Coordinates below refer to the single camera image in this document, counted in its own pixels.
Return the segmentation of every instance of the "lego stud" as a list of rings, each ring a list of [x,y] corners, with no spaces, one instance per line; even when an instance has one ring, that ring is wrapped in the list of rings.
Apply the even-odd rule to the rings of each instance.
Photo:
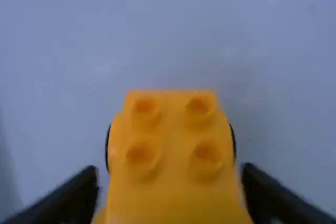
[[[138,141],[126,152],[125,164],[135,180],[151,177],[158,167],[160,149],[151,141]]]
[[[213,101],[208,97],[191,98],[185,106],[186,122],[190,126],[207,124],[214,114]]]
[[[214,140],[202,140],[196,144],[190,156],[190,172],[196,180],[215,178],[223,168],[222,147]]]
[[[154,97],[142,97],[133,104],[132,120],[138,126],[156,126],[160,115],[160,105]]]

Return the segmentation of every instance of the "yellow lego brick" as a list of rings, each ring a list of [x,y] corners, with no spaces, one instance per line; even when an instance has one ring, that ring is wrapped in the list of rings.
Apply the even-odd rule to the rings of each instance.
[[[214,92],[129,92],[108,162],[105,223],[252,223]]]

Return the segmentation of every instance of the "light blue background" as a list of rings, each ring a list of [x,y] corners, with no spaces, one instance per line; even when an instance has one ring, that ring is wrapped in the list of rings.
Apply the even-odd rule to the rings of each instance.
[[[89,164],[103,199],[132,88],[217,90],[239,161],[336,215],[335,17],[335,0],[0,0],[0,219]]]

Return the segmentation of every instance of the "plastic toy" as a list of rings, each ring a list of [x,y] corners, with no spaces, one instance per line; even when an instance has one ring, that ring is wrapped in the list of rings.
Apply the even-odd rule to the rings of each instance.
[[[211,91],[130,92],[109,131],[96,223],[252,223],[220,107]]]
[[[241,186],[235,152],[214,92],[132,91],[108,130],[108,198],[93,223],[336,223],[253,164]],[[90,224],[98,190],[88,166],[2,224]]]

